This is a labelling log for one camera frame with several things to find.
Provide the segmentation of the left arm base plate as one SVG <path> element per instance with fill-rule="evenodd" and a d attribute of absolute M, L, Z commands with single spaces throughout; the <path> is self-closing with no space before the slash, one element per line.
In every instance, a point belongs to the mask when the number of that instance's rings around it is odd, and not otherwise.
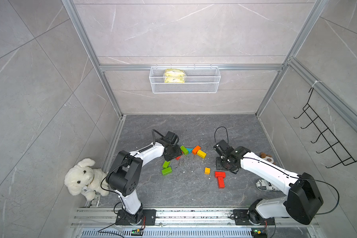
<path fill-rule="evenodd" d="M 155 209 L 142 209 L 137 211 L 134 215 L 126 212 L 124 209 L 118 211 L 116 225 L 117 226 L 128 226 L 128 225 L 147 225 L 154 226 L 156 220 Z"/>

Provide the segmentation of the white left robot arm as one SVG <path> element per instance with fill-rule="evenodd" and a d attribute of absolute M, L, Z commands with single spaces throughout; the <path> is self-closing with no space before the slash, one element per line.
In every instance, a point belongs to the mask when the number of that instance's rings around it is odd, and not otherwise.
<path fill-rule="evenodd" d="M 124 211 L 130 215 L 135 215 L 142 210 L 142 204 L 136 193 L 142 167 L 162 156 L 169 162 L 182 155 L 177 134 L 169 131 L 166 135 L 162 135 L 157 130 L 153 130 L 152 136 L 152 143 L 146 147 L 132 152 L 120 151 L 106 177 L 109 187 L 120 196 Z"/>

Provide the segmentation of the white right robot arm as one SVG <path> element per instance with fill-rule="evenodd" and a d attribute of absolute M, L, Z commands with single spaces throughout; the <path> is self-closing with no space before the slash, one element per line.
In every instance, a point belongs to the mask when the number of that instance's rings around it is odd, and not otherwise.
<path fill-rule="evenodd" d="M 307 174 L 297 174 L 276 166 L 260 158 L 249 149 L 233 148 L 221 140 L 214 145 L 223 165 L 233 173 L 239 169 L 250 171 L 267 181 L 283 197 L 257 199 L 248 209 L 249 221 L 258 225 L 269 218 L 293 218 L 298 223 L 308 225 L 317 214 L 324 201 L 315 179 Z"/>

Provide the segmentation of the yellow rectangular block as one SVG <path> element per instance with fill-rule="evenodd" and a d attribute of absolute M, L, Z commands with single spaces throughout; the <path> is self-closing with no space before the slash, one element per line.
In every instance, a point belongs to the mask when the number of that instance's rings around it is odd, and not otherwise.
<path fill-rule="evenodd" d="M 207 154 L 205 152 L 203 152 L 202 150 L 197 151 L 197 156 L 201 157 L 202 159 L 205 159 L 206 155 Z"/>

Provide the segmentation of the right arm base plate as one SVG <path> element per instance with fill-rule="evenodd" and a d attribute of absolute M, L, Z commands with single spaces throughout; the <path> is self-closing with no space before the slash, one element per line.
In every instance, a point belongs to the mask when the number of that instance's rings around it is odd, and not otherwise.
<path fill-rule="evenodd" d="M 255 212 L 250 212 L 248 209 L 234 209 L 230 216 L 235 221 L 237 226 L 273 226 L 275 225 L 274 218 L 262 218 Z"/>

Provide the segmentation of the orange block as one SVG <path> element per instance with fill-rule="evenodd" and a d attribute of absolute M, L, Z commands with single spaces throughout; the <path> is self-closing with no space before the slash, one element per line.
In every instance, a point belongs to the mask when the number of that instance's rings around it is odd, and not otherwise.
<path fill-rule="evenodd" d="M 196 146 L 196 147 L 192 150 L 192 154 L 196 155 L 200 149 L 201 149 L 200 146 Z"/>

